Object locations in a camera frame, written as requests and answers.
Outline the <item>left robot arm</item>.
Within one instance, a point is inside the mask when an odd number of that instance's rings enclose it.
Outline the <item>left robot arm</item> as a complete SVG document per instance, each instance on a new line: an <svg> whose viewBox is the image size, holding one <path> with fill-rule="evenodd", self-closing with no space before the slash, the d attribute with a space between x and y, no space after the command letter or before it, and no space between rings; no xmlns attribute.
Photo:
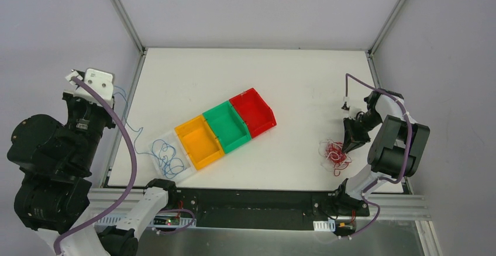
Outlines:
<svg viewBox="0 0 496 256"><path fill-rule="evenodd" d="M68 119L33 115L21 121L11 136L10 162L23 172L14 210L21 222L52 246L55 255L135 255L139 239L160 211L176 212L177 187L173 181L153 179L143 197L117 224L96 232L94 224L112 213L130 194L130 180L107 209L91 216L88 198L90 166L104 129L118 128L130 137L103 97L86 100L63 93Z"/></svg>

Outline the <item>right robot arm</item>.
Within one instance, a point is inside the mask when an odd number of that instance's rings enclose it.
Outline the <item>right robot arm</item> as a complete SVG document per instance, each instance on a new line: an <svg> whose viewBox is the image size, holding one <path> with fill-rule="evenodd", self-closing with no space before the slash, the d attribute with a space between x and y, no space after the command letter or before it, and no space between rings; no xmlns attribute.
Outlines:
<svg viewBox="0 0 496 256"><path fill-rule="evenodd" d="M349 107L343 119L345 136L342 153L348 154L367 143L367 164L346 178L330 198L333 214L346 215L367 207L366 197L385 183L400 182L418 169L430 128L417 123L404 106L404 97L378 89L365 97L366 111Z"/></svg>

